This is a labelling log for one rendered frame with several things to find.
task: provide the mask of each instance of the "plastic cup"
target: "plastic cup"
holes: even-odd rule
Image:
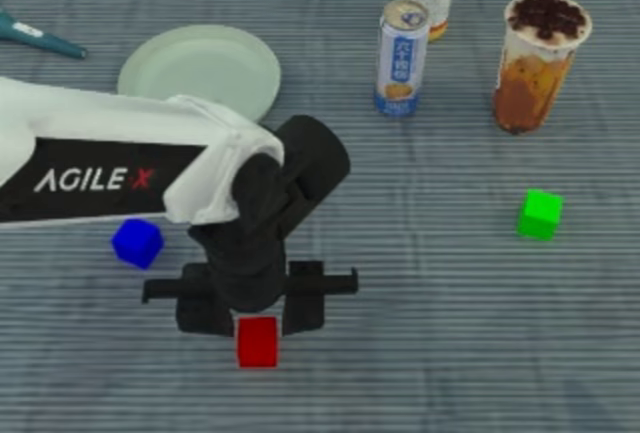
[[[577,39],[567,40],[562,35],[564,41],[545,41],[530,28],[516,31],[509,18],[518,1],[521,0],[512,0],[505,9],[507,33],[493,98],[496,122],[513,135],[537,130],[545,123],[571,70],[576,51],[593,30],[586,10],[575,1],[564,0],[580,8],[586,19]]]

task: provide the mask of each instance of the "gray wooden table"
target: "gray wooden table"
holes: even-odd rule
[[[317,116],[353,173],[288,245],[357,266],[323,331],[281,366],[239,371],[233,344],[180,334],[142,306],[117,225],[0,234],[2,432],[634,432],[640,429],[640,3],[581,0],[592,39],[548,125],[513,138],[489,104],[507,0],[457,0],[429,52],[419,115],[372,110],[385,0],[4,0],[86,45],[84,62],[0,44],[0,74],[113,91],[148,37],[192,23],[261,36],[280,57],[268,117]],[[566,198],[549,244],[515,234],[529,187]],[[154,276],[201,251],[162,223]]]

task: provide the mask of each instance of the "teal handle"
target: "teal handle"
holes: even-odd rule
[[[6,12],[0,12],[0,39],[24,43],[71,58],[83,59],[87,56],[85,48],[20,23]]]

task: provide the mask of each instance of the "dark topping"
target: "dark topping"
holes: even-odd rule
[[[565,0],[521,0],[515,4],[514,12],[509,18],[511,27],[514,30],[525,26],[536,28],[541,40],[550,40],[555,33],[575,39],[579,27],[587,24],[580,8]]]

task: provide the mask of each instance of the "blue cube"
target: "blue cube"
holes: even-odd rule
[[[148,269],[164,247],[160,228],[144,220],[127,220],[111,239],[118,258]]]

